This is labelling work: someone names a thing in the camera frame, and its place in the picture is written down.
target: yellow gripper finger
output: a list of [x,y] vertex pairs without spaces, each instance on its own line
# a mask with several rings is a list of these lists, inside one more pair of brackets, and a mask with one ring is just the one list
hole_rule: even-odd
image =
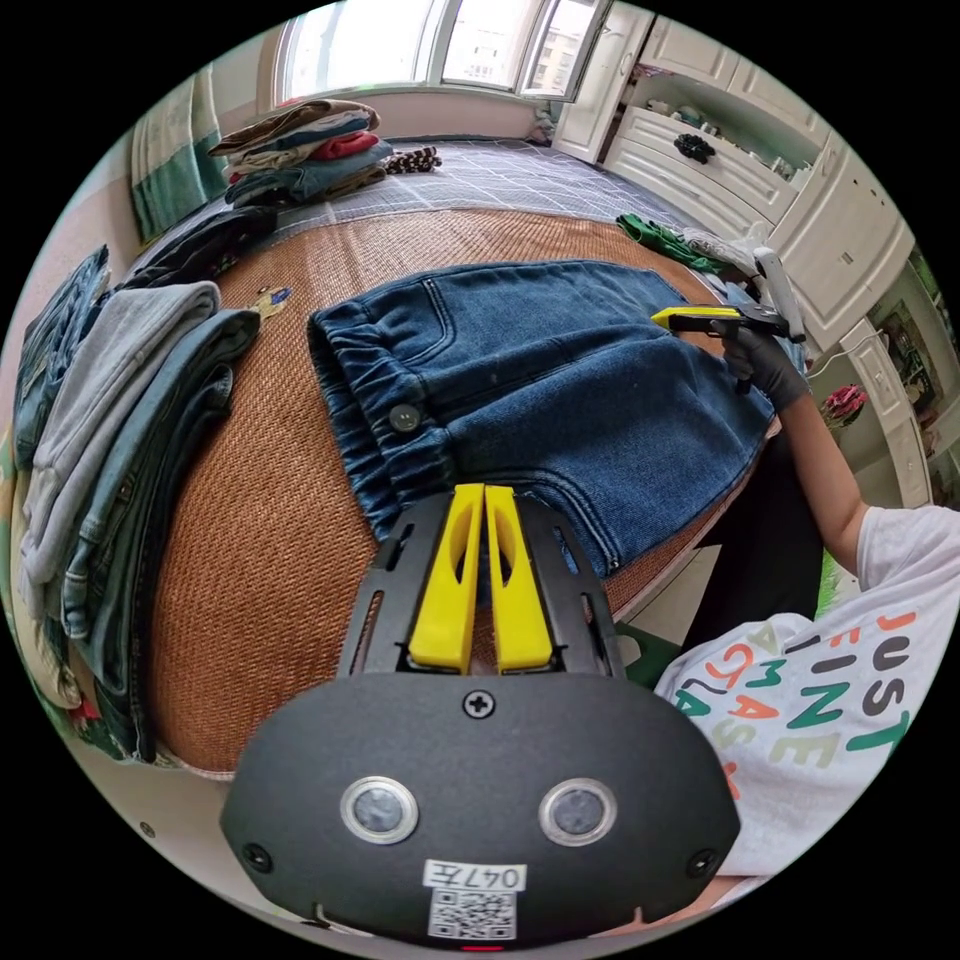
[[650,319],[664,330],[670,329],[670,320],[673,317],[707,317],[711,320],[736,320],[740,311],[735,307],[667,307],[655,313]]
[[482,518],[483,484],[456,487],[410,641],[421,667],[468,671]]
[[[513,490],[487,487],[485,496],[497,666],[500,673],[546,667],[553,654],[553,643]],[[501,554],[509,564],[508,571],[503,569]]]

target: curtain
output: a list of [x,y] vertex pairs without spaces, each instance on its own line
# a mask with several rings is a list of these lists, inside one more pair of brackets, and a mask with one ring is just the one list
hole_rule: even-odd
[[208,65],[146,113],[133,129],[130,179],[140,239],[149,244],[226,190]]

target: white cabinet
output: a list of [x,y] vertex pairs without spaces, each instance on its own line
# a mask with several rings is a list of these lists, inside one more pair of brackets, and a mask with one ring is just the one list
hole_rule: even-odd
[[560,115],[555,149],[586,163],[596,161],[653,18],[649,10],[627,3],[610,8],[577,99]]
[[746,57],[682,23],[657,17],[641,60],[751,103],[818,147],[826,142],[828,126],[792,90]]
[[699,163],[683,156],[674,142],[690,128],[678,120],[671,120],[637,107],[629,108],[620,123],[620,136],[649,147],[678,161],[695,179],[706,177],[726,191],[745,201],[747,206],[760,214],[750,214],[755,220],[763,218],[777,223],[797,199],[797,190],[783,177],[758,163],[748,153],[738,150],[733,144],[701,134],[716,153],[706,163]]
[[[617,137],[603,165],[611,173],[663,197],[718,236],[743,236],[752,224],[764,220],[746,200],[691,169],[679,154],[668,156],[626,137]],[[766,223],[772,229],[773,224]]]
[[728,92],[759,107],[822,147],[829,128],[809,104],[755,63],[740,57]]
[[827,351],[894,282],[914,238],[867,166],[831,131],[769,242],[793,282],[807,333]]
[[740,57],[698,30],[685,27],[676,20],[657,17],[642,59],[651,67],[681,73],[726,90]]
[[897,371],[876,333],[869,321],[861,320],[841,338],[840,347],[847,352],[880,422],[903,506],[920,507],[933,499],[920,430]]

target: screw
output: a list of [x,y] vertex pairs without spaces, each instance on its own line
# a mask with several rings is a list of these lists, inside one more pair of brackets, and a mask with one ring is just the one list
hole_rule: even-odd
[[270,858],[270,854],[256,843],[248,843],[243,848],[243,859],[257,873],[269,873],[273,869],[273,860]]
[[708,874],[717,863],[717,854],[713,850],[701,850],[691,857],[687,864],[687,876],[696,880]]
[[474,690],[463,698],[463,712],[474,720],[485,720],[497,704],[486,690]]

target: gray sweatpants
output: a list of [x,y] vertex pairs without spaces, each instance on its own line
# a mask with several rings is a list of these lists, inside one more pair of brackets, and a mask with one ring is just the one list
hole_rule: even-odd
[[23,506],[19,590],[35,619],[45,612],[44,586],[58,574],[120,427],[174,345],[219,309],[220,291],[208,281],[119,290],[77,350],[34,455]]

